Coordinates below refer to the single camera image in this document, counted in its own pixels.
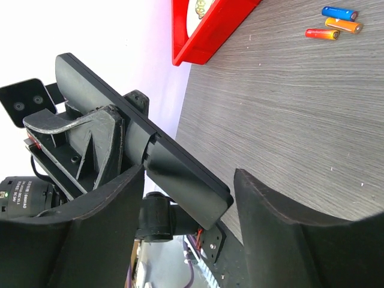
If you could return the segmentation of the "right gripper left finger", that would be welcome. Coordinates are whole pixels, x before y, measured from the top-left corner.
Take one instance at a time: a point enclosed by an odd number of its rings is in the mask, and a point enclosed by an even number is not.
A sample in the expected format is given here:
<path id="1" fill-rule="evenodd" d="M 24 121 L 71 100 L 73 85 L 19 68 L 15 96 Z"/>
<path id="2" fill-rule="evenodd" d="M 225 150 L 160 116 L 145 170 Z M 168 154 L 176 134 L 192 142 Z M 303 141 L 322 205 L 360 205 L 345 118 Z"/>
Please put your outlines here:
<path id="1" fill-rule="evenodd" d="M 1 221 L 2 287 L 123 287 L 138 227 L 143 166 L 37 217 Z"/>

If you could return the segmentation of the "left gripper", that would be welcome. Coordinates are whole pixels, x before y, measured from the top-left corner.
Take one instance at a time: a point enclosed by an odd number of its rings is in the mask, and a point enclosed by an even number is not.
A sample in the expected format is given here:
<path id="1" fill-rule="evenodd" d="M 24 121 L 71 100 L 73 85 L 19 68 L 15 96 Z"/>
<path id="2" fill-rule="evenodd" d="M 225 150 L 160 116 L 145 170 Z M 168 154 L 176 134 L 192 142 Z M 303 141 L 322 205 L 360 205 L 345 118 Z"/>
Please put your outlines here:
<path id="1" fill-rule="evenodd" d="M 98 201 L 98 187 L 120 174 L 125 121 L 115 107 L 77 119 L 44 109 L 23 123 L 35 145 L 32 156 L 70 201 Z"/>

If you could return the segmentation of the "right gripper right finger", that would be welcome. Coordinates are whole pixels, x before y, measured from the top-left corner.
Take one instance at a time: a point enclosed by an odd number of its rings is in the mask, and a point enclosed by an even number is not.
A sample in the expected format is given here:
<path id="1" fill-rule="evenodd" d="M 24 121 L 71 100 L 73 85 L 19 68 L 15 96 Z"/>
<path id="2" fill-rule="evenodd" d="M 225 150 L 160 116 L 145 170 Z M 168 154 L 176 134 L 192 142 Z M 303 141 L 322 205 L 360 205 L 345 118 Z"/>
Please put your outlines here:
<path id="1" fill-rule="evenodd" d="M 382 287 L 383 214 L 350 221 L 235 171 L 251 287 Z"/>

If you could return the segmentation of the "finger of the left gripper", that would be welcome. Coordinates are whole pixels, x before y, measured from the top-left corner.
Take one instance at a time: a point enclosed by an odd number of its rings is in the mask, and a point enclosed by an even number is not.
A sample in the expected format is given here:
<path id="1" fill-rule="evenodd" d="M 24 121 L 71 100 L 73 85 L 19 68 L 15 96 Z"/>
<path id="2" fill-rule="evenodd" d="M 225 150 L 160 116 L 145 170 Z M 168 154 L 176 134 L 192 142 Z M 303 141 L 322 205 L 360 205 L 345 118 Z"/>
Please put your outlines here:
<path id="1" fill-rule="evenodd" d="M 145 116 L 149 115 L 149 98 L 139 90 L 133 90 L 123 96 L 131 105 Z"/>

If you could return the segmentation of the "black remote control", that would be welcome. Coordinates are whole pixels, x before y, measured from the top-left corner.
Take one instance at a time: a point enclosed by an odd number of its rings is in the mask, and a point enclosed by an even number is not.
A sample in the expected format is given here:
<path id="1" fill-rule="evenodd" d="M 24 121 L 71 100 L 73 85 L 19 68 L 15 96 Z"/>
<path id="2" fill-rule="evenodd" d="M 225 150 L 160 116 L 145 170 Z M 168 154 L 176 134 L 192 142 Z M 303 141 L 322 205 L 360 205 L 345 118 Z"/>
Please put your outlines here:
<path id="1" fill-rule="evenodd" d="M 233 204 L 228 186 L 71 53 L 55 59 L 61 94 L 82 114 L 114 106 L 128 121 L 124 154 L 204 229 Z"/>

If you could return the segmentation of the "red battery cluster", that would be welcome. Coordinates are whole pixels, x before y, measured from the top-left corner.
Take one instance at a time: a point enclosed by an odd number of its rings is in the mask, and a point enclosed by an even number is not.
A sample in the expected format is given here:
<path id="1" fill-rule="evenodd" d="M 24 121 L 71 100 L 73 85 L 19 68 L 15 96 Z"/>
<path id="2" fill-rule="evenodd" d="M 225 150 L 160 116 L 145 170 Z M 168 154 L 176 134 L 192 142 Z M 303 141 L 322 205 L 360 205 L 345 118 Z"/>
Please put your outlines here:
<path id="1" fill-rule="evenodd" d="M 310 28 L 305 31 L 307 38 L 318 38 L 323 40 L 337 40 L 340 32 L 336 29 Z"/>

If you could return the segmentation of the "blue battery cluster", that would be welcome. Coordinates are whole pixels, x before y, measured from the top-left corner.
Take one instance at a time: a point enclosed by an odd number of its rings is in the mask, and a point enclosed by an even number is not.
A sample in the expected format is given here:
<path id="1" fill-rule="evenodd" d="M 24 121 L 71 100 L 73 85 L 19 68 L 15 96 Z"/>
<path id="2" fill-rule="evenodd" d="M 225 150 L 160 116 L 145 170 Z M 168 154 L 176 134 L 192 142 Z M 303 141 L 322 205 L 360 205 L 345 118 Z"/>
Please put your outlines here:
<path id="1" fill-rule="evenodd" d="M 335 19 L 341 19 L 354 22 L 358 16 L 358 12 L 355 10 L 325 6 L 322 8 L 322 15 L 326 17 L 332 17 Z"/>

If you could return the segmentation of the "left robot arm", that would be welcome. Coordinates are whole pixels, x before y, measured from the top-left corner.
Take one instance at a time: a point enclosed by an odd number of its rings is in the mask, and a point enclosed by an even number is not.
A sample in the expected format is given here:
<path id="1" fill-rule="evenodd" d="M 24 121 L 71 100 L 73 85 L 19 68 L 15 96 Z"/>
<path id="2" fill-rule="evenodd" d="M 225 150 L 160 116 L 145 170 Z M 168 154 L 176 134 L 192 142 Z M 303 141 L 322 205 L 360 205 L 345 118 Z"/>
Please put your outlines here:
<path id="1" fill-rule="evenodd" d="M 44 273 L 115 263 L 136 235 L 145 175 L 200 226 L 230 208 L 227 185 L 159 131 L 143 141 L 149 100 L 134 90 L 108 104 L 63 101 L 54 86 L 1 89 L 15 126 L 28 132 L 33 160 L 47 172 L 1 184 L 1 268 Z"/>

